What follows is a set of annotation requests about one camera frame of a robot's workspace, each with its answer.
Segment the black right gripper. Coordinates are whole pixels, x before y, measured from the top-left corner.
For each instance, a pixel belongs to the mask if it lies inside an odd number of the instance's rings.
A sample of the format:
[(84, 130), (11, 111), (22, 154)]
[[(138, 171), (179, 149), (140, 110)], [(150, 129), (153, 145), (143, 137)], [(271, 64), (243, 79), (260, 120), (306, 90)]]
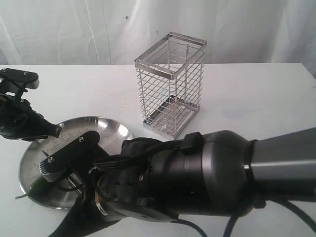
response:
[(159, 203), (150, 183), (152, 168), (118, 172), (93, 169), (81, 180), (87, 200), (78, 199), (51, 237), (86, 237), (125, 218), (173, 222), (178, 214)]

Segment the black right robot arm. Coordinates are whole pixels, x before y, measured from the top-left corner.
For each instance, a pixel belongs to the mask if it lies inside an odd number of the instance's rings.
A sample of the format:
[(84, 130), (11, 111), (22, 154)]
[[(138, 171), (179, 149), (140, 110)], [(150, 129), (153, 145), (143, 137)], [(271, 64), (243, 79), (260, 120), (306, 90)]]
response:
[(227, 216), (228, 237), (238, 218), (268, 201), (316, 228), (295, 205), (316, 200), (314, 128), (251, 141), (228, 130), (166, 142), (135, 138), (117, 155), (93, 138), (88, 142), (74, 141), (54, 154), (83, 183), (54, 237), (85, 237), (128, 217), (190, 225), (182, 214)]

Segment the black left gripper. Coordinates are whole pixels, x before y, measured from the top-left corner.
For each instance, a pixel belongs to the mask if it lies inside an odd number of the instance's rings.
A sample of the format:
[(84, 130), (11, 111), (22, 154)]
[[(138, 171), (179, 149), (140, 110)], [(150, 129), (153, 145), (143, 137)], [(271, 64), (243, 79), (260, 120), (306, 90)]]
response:
[(34, 141), (46, 135), (58, 138), (62, 127), (36, 113), (29, 102), (14, 101), (10, 95), (0, 95), (0, 135), (8, 140)]

